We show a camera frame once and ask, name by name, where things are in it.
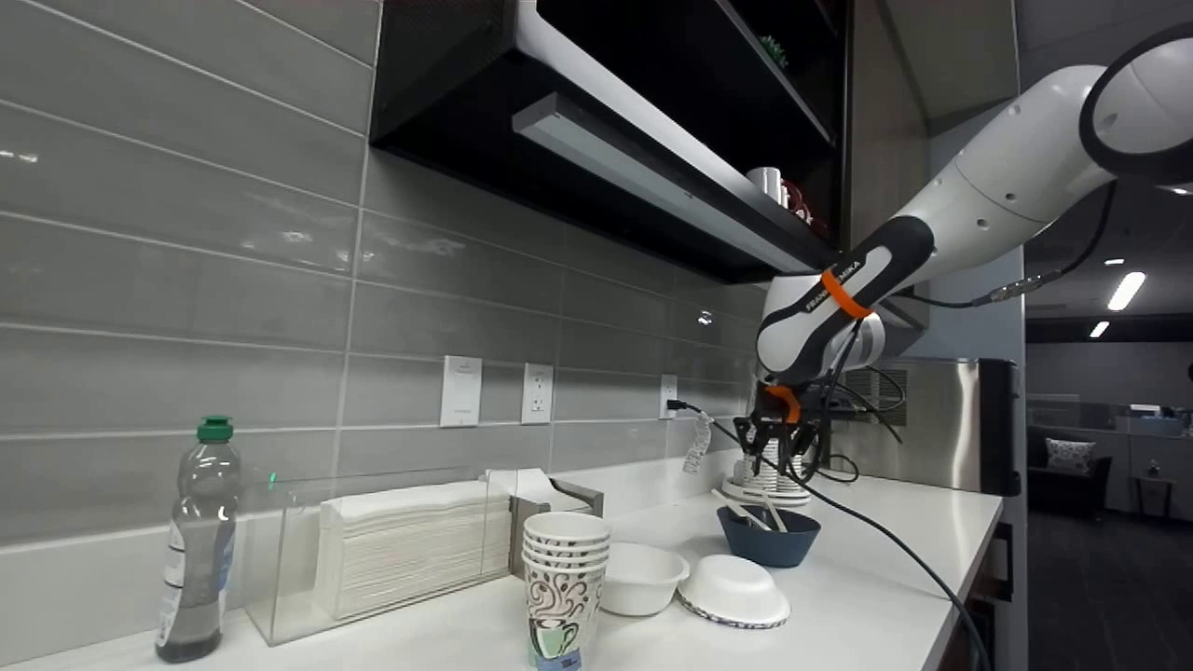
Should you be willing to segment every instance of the kitchen counter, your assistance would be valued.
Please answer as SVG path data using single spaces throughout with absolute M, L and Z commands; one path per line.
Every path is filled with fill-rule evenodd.
M 581 486 L 599 486 L 612 500 L 616 540 L 664 543 L 688 561 L 726 552 L 717 502 L 701 489 L 671 492 L 679 463 L 616 465 L 568 473 Z M 1000 522 L 1005 500 L 949 492 L 900 481 L 858 481 L 850 489 L 822 481 L 829 495 L 880 519 L 911 540 L 940 579 L 966 593 L 978 561 Z M 722 629 L 684 603 L 657 619 L 599 617 L 599 644 L 592 666 L 604 671 L 722 671 L 722 666 L 937 666 L 954 629 L 949 596 L 880 532 L 813 502 L 822 537 L 808 561 L 795 569 L 776 569 L 790 596 L 790 624 L 781 629 Z M 403 671 L 454 671 L 454 666 L 531 666 L 527 664 L 527 584 L 499 579 L 454 596 L 377 617 L 343 629 L 302 638 L 270 650 L 253 624 L 237 613 L 225 644 L 196 671 L 328 671 L 328 666 L 403 666 Z M 161 666 L 152 659 L 152 635 L 118 638 L 29 664 L 14 671 L 59 666 Z

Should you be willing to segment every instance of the stacked cups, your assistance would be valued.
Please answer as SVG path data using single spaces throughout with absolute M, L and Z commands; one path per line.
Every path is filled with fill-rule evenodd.
M 598 591 L 608 543 L 608 522 L 592 514 L 548 510 L 527 519 L 524 563 L 539 671 L 584 666 L 584 650 L 598 643 Z

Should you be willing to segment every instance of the robotic arm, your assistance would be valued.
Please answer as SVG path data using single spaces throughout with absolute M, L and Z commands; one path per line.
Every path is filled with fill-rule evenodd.
M 1155 34 L 1111 66 L 1068 66 L 1011 101 L 915 200 L 822 276 L 781 276 L 757 327 L 757 412 L 746 451 L 803 456 L 803 404 L 838 357 L 873 362 L 888 294 L 983 264 L 1049 230 L 1111 179 L 1193 182 L 1193 25 Z M 869 350 L 847 350 L 853 327 Z

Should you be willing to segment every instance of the light switch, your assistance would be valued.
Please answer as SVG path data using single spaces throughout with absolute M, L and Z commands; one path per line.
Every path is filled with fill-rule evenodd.
M 442 425 L 483 420 L 483 357 L 444 357 Z
M 552 367 L 524 368 L 524 420 L 527 425 L 552 420 Z
M 679 400 L 679 378 L 659 381 L 659 418 L 675 418 L 675 412 L 669 412 L 669 400 Z

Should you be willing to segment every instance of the blue bowl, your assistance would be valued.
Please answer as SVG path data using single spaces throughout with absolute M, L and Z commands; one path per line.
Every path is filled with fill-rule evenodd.
M 717 510 L 719 528 L 730 540 L 734 556 L 761 563 L 761 568 L 799 568 L 808 556 L 808 547 L 822 532 L 822 522 L 795 514 L 795 510 L 781 510 L 781 514 L 785 514 L 786 532 L 763 532 L 763 528 L 751 527 L 746 519 L 737 519 L 730 509 Z

